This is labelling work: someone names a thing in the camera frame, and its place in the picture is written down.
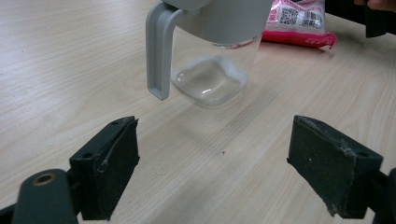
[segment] transparent container bottom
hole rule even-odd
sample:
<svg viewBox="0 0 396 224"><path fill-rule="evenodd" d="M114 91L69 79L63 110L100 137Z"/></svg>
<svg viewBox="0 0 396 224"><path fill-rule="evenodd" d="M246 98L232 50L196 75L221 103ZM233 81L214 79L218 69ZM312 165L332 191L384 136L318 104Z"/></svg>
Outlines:
<svg viewBox="0 0 396 224"><path fill-rule="evenodd" d="M197 39L178 29L171 80L203 105L224 104L245 88L260 39L234 46Z"/></svg>

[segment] gray handle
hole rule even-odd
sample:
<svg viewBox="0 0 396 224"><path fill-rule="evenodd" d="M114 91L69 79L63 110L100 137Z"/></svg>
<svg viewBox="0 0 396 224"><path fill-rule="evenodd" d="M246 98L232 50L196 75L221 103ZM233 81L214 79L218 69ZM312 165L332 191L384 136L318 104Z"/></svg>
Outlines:
<svg viewBox="0 0 396 224"><path fill-rule="evenodd" d="M199 14L200 10L187 11L157 3L146 20L146 57L148 90L158 99L169 96L172 62L173 32L186 17Z"/></svg>

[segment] human hand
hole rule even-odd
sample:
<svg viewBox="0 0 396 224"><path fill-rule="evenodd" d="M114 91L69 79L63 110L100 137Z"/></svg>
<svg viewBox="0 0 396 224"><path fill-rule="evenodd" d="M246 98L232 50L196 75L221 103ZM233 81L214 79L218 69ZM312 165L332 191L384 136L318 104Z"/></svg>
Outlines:
<svg viewBox="0 0 396 224"><path fill-rule="evenodd" d="M356 5L365 5L365 0L355 0ZM367 6L374 10L385 10L396 13L396 0L369 0Z"/></svg>

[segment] wooden tabletop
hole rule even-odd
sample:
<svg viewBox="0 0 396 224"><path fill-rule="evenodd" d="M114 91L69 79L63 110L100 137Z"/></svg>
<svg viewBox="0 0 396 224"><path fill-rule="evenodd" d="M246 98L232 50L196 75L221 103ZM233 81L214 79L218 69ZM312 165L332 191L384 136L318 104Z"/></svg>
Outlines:
<svg viewBox="0 0 396 224"><path fill-rule="evenodd" d="M111 120L139 118L141 160L110 223L371 223L331 217L286 163L294 115L320 119L396 167L396 36L327 15L333 49L261 43L246 90L205 107L147 90L155 0L0 1L0 207Z"/></svg>

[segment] pink package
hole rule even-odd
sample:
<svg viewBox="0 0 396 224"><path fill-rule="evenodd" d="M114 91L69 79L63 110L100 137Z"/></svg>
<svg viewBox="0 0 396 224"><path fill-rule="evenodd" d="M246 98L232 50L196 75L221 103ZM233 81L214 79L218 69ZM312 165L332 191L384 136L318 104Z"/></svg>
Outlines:
<svg viewBox="0 0 396 224"><path fill-rule="evenodd" d="M274 0L262 40L331 49L337 37L325 31L324 16L324 0Z"/></svg>

